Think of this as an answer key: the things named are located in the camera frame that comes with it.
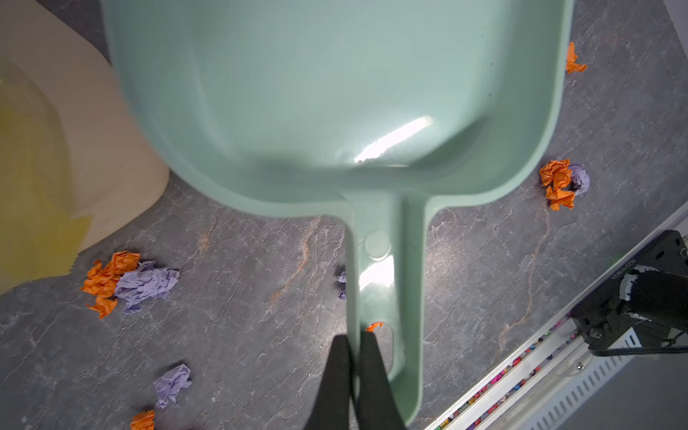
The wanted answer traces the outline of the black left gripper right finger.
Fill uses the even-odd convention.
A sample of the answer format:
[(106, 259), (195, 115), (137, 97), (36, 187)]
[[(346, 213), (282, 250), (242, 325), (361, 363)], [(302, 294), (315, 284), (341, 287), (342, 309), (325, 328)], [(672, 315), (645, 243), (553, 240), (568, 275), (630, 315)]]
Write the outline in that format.
[(357, 363), (359, 393), (356, 417), (360, 429), (405, 429), (396, 407), (376, 335), (363, 331)]

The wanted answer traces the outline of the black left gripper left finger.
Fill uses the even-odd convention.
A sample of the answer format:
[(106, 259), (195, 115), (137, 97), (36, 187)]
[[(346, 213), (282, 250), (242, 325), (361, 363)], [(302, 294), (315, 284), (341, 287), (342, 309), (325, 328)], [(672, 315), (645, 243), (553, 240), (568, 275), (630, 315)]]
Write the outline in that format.
[(349, 428), (352, 358), (349, 341), (341, 334), (333, 338), (315, 404), (305, 430)]

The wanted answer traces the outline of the green plastic dustpan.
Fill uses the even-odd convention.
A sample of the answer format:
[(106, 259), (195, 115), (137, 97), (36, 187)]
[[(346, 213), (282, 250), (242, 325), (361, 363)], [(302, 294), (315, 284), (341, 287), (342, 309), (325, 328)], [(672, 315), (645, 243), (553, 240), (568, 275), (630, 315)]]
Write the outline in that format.
[(105, 1), (129, 109), (174, 172), (266, 217), (346, 227), (357, 363), (374, 322), (408, 426), (423, 392), (426, 237), (517, 188), (551, 141), (571, 1)]

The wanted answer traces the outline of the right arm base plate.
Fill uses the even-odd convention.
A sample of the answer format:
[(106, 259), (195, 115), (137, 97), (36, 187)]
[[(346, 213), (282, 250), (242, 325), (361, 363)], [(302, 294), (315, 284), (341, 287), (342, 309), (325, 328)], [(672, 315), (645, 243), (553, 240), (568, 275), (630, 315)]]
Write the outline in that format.
[(687, 245), (665, 230), (571, 311), (599, 358), (687, 352)]

